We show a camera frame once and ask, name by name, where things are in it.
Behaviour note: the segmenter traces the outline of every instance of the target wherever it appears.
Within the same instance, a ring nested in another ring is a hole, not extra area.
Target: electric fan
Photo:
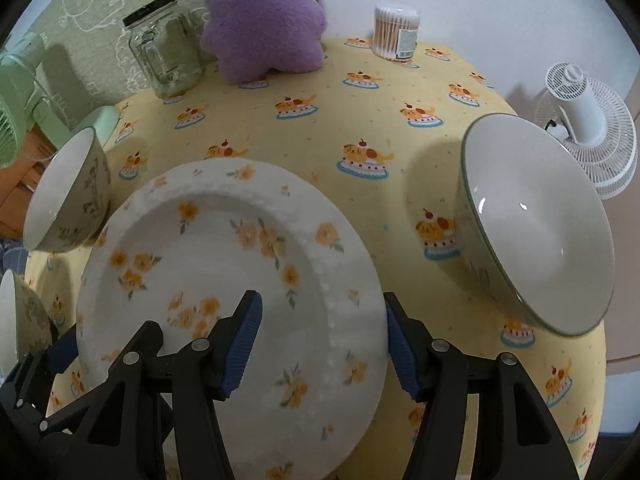
[[[631,182],[638,163],[636,127],[622,98],[572,63],[546,73],[534,122],[571,153],[605,200]]]
[[[30,32],[0,55],[0,168],[14,163],[27,132],[36,123],[58,150],[88,126],[104,145],[118,123],[118,110],[103,106],[69,130],[52,110],[52,100],[35,76],[44,53],[42,38]]]

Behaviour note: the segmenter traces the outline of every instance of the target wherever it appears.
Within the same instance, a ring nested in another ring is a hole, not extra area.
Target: yellow tablecloth
[[[562,397],[551,412],[584,476],[604,400],[603,326],[570,340],[521,327],[495,309],[455,256],[460,142],[479,116],[513,113],[503,98],[459,55],[432,44],[420,44],[403,65],[374,56],[366,43],[330,40],[322,70],[273,73],[247,88],[229,85],[214,69],[182,99],[164,104],[146,90],[120,104],[122,118],[106,145],[111,205],[119,207],[169,168],[208,156],[241,155],[292,171],[341,209],[369,250],[383,290],[394,291],[434,337],[479,356],[513,351],[545,399]],[[436,224],[442,230],[430,234]],[[74,322],[90,250],[34,253],[28,262],[26,279],[62,330]],[[83,391],[76,362],[56,380],[50,409]],[[330,478],[400,478],[423,411],[390,366],[369,431]],[[470,397],[463,475],[472,465],[477,412],[478,400]]]

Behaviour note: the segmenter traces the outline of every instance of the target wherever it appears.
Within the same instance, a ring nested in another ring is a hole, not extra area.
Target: clear glass jar
[[[178,0],[154,0],[123,23],[129,47],[159,98],[183,94],[202,79],[206,67],[198,40]]]

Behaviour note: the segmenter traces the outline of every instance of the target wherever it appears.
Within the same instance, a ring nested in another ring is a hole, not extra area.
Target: stuffed toy
[[[200,46],[218,56],[232,83],[269,69],[311,72],[322,66],[324,12],[315,0],[204,0],[210,12]]]

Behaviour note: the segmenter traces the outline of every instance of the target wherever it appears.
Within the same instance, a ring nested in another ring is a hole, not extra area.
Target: cotton swab container
[[[418,41],[420,14],[410,7],[377,4],[371,50],[388,60],[411,59]]]

